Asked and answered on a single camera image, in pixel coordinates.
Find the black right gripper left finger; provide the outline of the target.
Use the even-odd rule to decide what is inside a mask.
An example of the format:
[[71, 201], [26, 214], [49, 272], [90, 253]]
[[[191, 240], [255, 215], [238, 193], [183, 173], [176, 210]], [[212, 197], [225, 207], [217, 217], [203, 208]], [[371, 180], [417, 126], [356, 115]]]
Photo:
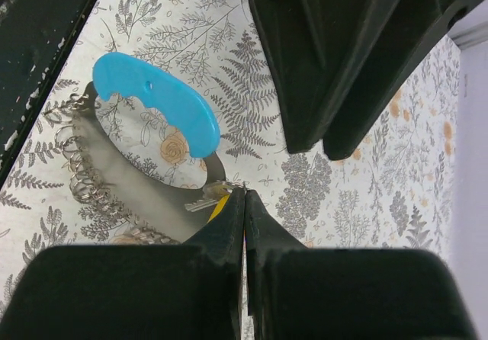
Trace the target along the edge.
[[238, 339], [245, 192], [180, 245], [64, 245], [27, 266], [3, 339]]

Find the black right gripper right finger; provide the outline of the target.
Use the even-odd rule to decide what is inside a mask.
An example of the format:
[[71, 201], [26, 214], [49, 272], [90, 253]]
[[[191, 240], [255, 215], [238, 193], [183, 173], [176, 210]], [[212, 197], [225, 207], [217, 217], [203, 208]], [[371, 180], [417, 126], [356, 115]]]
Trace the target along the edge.
[[246, 194], [257, 339], [475, 339], [443, 261], [422, 249], [310, 249]]

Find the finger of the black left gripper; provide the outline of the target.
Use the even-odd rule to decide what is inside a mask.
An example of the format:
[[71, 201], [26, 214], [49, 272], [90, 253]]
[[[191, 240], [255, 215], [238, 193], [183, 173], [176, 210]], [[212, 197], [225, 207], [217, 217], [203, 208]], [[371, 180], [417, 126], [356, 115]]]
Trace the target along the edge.
[[400, 0], [249, 0], [287, 149], [318, 143]]
[[323, 137], [331, 160], [349, 157], [434, 45], [484, 0], [400, 0]]

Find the key with yellow tag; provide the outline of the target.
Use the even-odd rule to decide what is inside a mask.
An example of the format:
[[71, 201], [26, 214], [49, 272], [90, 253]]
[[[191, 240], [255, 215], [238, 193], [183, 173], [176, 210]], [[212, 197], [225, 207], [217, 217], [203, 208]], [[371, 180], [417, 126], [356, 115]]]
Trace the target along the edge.
[[235, 187], [234, 183], [229, 181], [207, 183], [202, 187], [203, 197], [192, 203], [186, 203], [185, 209], [195, 213], [212, 207], [212, 213], [207, 221], [209, 223], [223, 209]]

